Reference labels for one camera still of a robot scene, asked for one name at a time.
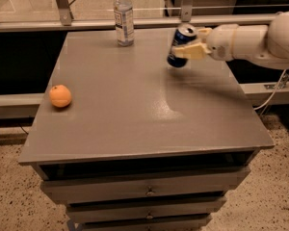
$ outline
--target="desk with drawers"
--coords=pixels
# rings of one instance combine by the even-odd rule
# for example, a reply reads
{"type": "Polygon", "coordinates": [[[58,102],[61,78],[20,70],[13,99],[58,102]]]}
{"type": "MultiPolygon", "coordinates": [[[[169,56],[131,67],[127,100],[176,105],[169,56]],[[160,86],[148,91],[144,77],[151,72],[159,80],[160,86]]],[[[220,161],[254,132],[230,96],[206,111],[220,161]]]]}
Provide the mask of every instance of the desk with drawers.
{"type": "Polygon", "coordinates": [[[226,63],[167,64],[173,32],[136,30],[126,48],[115,31],[66,37],[19,162],[84,230],[199,228],[274,146],[226,63]]]}

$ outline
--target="blue can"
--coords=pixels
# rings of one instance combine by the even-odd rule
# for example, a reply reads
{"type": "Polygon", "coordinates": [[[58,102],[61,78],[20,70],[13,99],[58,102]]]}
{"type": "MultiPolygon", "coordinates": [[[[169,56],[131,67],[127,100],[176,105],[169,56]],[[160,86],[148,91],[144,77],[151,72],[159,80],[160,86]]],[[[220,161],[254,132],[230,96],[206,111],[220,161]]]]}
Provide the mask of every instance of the blue can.
{"type": "Polygon", "coordinates": [[[181,24],[174,33],[171,51],[167,57],[167,62],[174,67],[182,67],[188,61],[185,58],[176,58],[172,52],[172,47],[182,44],[187,44],[197,38],[197,29],[187,23],[181,24]]]}

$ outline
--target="drawer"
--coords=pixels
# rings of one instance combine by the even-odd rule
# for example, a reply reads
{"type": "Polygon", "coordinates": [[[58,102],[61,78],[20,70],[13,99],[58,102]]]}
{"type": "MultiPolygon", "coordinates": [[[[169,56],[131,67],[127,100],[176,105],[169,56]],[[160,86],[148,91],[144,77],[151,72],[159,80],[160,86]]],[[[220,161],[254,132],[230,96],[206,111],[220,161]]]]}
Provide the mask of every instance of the drawer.
{"type": "Polygon", "coordinates": [[[199,229],[211,220],[208,215],[179,218],[157,218],[133,221],[113,221],[84,224],[84,231],[165,231],[177,229],[199,229]]]}
{"type": "Polygon", "coordinates": [[[72,204],[235,189],[248,167],[181,170],[93,179],[45,181],[41,189],[57,203],[72,204]]]}
{"type": "Polygon", "coordinates": [[[196,197],[196,194],[192,194],[71,207],[67,208],[66,213],[76,223],[152,219],[209,214],[218,211],[224,203],[225,197],[222,196],[196,197]]]}

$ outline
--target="speckled floor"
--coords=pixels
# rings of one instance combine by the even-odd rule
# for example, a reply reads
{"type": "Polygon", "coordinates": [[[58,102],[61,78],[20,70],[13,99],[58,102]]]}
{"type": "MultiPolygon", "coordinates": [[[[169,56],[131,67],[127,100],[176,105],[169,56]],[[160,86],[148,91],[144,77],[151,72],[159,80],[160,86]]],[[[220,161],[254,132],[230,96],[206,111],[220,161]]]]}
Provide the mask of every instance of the speckled floor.
{"type": "MultiPolygon", "coordinates": [[[[289,230],[289,129],[275,114],[263,122],[276,147],[254,158],[250,175],[226,194],[202,231],[289,230]]],[[[0,231],[68,231],[65,207],[41,192],[30,167],[17,163],[25,140],[19,127],[0,128],[0,231]]]]}

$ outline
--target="white cable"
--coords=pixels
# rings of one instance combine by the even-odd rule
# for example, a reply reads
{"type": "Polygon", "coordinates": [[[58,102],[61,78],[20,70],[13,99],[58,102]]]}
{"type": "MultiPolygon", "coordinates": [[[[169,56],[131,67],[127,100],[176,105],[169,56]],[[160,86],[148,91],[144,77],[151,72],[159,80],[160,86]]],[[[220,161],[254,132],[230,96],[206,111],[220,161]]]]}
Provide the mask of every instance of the white cable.
{"type": "Polygon", "coordinates": [[[258,106],[258,107],[256,107],[256,108],[253,108],[255,111],[263,108],[264,106],[266,106],[266,105],[271,101],[271,99],[273,98],[273,96],[276,94],[276,92],[277,92],[277,90],[278,90],[278,88],[279,88],[279,84],[280,84],[281,80],[283,79],[284,75],[286,74],[286,71],[287,71],[287,69],[283,70],[283,72],[282,72],[282,74],[280,75],[280,78],[279,78],[279,80],[278,80],[278,82],[277,82],[277,84],[276,84],[276,87],[275,87],[274,91],[273,91],[272,94],[269,96],[269,98],[267,99],[267,101],[265,101],[262,105],[260,105],[260,106],[258,106]]]}

